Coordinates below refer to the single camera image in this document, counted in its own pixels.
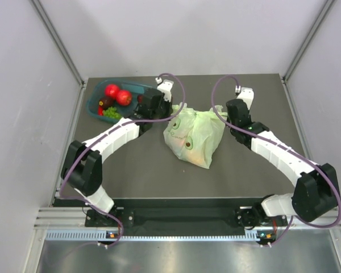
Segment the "green plastic bag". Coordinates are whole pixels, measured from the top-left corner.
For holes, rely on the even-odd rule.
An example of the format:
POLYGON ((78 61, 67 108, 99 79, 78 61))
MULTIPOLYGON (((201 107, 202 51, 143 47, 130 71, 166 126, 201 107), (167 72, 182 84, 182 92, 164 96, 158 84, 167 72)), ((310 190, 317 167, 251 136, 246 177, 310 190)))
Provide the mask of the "green plastic bag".
POLYGON ((173 105, 173 112, 180 113, 171 119, 163 132, 165 144, 178 159, 201 168, 210 168, 212 155, 218 148, 224 133, 227 113, 221 105, 217 112, 198 111, 187 104, 173 105))

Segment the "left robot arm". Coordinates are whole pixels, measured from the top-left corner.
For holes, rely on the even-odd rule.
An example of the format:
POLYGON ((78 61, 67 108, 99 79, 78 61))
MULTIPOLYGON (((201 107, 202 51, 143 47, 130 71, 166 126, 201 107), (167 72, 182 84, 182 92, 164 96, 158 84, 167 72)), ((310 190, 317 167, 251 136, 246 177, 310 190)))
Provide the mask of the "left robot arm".
POLYGON ((126 143, 151 129, 151 121, 171 116, 170 88, 148 88, 131 114, 121 118, 109 131, 85 142, 73 141, 66 153, 61 178, 84 200, 97 208, 98 219, 104 225, 116 222, 115 203, 102 186, 103 162, 126 143))

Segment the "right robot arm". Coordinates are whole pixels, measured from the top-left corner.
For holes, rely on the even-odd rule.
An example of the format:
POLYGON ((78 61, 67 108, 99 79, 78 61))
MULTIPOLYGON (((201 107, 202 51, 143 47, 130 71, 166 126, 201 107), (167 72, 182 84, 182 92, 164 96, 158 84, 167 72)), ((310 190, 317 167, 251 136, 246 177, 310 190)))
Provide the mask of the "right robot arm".
POLYGON ((267 225, 282 215, 311 222, 338 206, 338 179, 332 165, 317 165, 287 148, 264 124, 252 121, 243 100, 230 100, 226 107, 235 139, 270 162, 294 186, 293 193, 269 195, 257 204, 253 216, 258 224, 267 225))

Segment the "red apple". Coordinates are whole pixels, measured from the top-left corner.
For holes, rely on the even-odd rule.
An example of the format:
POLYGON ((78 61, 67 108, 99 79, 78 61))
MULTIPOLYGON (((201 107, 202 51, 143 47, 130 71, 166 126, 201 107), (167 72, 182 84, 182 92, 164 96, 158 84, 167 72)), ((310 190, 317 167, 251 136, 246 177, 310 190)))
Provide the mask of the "red apple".
POLYGON ((132 94, 128 90, 120 90, 116 96, 116 102, 122 106, 128 106, 132 101, 132 94))

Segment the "green grape bunch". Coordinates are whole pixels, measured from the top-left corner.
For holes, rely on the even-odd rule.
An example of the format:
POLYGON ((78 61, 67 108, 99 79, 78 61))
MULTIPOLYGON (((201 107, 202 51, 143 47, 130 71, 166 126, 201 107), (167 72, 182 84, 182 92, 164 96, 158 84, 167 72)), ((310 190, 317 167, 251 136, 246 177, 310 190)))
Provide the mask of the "green grape bunch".
POLYGON ((102 114, 104 117, 112 118, 112 119, 121 119, 122 115, 117 111, 117 108, 115 107, 109 107, 106 110, 102 111, 102 114))

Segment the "dark purple mangosteen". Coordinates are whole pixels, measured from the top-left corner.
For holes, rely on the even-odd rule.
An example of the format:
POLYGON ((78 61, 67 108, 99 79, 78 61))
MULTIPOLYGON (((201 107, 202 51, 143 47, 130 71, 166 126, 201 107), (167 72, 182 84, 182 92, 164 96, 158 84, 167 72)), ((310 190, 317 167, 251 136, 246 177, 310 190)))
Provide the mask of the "dark purple mangosteen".
POLYGON ((112 107, 114 103, 114 99, 108 96, 104 96, 99 100, 99 107, 103 110, 107 110, 109 107, 112 107))

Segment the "red chili pepper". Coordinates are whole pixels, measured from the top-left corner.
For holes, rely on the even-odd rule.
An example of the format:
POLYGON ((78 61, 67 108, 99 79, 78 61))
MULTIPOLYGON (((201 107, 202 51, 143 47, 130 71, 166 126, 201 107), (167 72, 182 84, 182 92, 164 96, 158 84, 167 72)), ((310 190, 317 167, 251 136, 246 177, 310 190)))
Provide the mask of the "red chili pepper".
POLYGON ((103 108, 101 106, 98 107, 98 115, 103 116, 103 108))

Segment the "teal plastic basket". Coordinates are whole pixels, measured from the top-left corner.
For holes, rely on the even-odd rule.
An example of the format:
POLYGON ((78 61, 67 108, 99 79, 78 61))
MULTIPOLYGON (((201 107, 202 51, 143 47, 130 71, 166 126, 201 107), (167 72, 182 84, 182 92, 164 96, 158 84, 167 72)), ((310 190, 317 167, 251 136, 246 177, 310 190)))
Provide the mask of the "teal plastic basket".
POLYGON ((128 90, 132 95, 132 101, 128 106, 119 105, 117 102, 113 104, 113 107, 117 109, 117 113, 121 117, 129 116, 138 104, 137 96, 140 94, 144 94, 145 90, 151 87, 150 85, 144 85, 133 81, 120 80, 119 78, 108 78, 98 83, 94 87, 92 94, 87 100, 85 109, 90 116, 112 124, 117 123, 119 119, 98 115, 98 103, 100 99, 105 96, 105 87, 110 84, 115 84, 121 89, 128 90))

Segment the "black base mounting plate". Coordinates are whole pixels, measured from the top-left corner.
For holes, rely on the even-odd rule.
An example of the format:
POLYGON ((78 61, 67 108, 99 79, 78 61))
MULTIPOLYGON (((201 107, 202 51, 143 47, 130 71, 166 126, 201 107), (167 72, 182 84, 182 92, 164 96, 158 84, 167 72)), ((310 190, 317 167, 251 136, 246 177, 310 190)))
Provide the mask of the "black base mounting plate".
POLYGON ((256 226, 271 225, 280 222, 286 223, 281 217, 276 220, 260 217, 252 208, 235 209, 211 208, 211 207, 189 207, 189 208, 116 208, 109 215, 99 213, 94 209, 88 210, 89 217, 85 225, 87 227, 113 226, 117 222, 112 216, 122 221, 125 228, 145 227, 146 224, 159 226, 161 228, 174 229, 176 225, 185 227, 206 224, 225 224, 231 228, 254 228, 256 226))

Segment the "right aluminium frame post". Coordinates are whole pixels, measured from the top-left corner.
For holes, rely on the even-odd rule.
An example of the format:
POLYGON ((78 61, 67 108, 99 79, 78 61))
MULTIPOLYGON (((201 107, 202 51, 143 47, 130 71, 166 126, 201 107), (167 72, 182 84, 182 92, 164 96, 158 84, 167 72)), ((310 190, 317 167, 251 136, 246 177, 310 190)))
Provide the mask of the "right aluminium frame post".
POLYGON ((294 57, 292 58, 292 61, 289 64, 285 74, 281 78, 282 82, 284 84, 287 84, 288 81, 291 79, 293 73, 295 72, 295 70, 298 67, 303 56, 305 55, 305 53, 309 49, 313 39, 315 38, 319 29, 322 27, 323 22, 328 17, 328 14, 332 10, 335 3, 336 3, 336 0, 324 1, 320 11, 317 14, 317 17, 313 20, 313 23, 310 26, 306 36, 304 37, 301 45, 298 47, 298 50, 297 50, 296 54, 294 55, 294 57))

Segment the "aluminium frame post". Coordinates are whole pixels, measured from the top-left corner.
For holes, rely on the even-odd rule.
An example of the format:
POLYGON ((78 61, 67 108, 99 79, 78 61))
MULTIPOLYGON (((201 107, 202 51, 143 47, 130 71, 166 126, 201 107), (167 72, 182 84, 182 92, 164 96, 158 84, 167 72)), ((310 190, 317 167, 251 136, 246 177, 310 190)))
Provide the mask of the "aluminium frame post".
POLYGON ((54 42, 56 48, 58 49, 61 57, 63 58, 67 67, 69 68, 74 79, 82 86, 85 83, 85 81, 82 78, 82 76, 80 75, 78 69, 76 68, 68 50, 66 49, 65 44, 63 43, 60 35, 58 34, 54 24, 52 23, 48 13, 46 12, 43 4, 39 0, 29 0, 29 3, 32 4, 37 15, 39 16, 40 20, 44 24, 45 29, 47 30, 49 36, 51 37, 52 41, 54 42))
POLYGON ((317 17, 313 20, 313 23, 310 26, 306 36, 304 37, 301 45, 298 47, 298 50, 297 50, 296 54, 294 55, 294 57, 292 58, 292 61, 289 64, 285 74, 281 78, 282 82, 284 84, 287 84, 288 81, 291 79, 293 73, 295 72, 295 70, 298 67, 303 56, 305 55, 305 53, 309 49, 313 39, 315 38, 319 29, 322 27, 323 22, 328 17, 328 14, 332 10, 335 3, 336 3, 336 0, 324 1, 320 11, 317 14, 317 17))

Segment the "left aluminium frame post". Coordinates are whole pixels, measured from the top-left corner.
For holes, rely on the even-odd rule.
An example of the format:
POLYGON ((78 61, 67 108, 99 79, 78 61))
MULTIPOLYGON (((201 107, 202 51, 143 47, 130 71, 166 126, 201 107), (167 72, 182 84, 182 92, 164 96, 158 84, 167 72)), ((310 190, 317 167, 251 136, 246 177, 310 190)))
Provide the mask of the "left aluminium frame post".
POLYGON ((45 29, 47 30, 49 36, 51 37, 52 41, 54 42, 56 48, 58 49, 61 57, 63 58, 67 67, 69 68, 74 79, 82 86, 85 83, 85 81, 82 78, 82 76, 80 75, 78 69, 76 68, 68 50, 66 49, 65 44, 63 43, 60 35, 58 34, 54 24, 52 23, 48 13, 46 12, 43 4, 39 0, 29 0, 29 3, 32 4, 37 15, 39 16, 40 20, 44 24, 45 29))

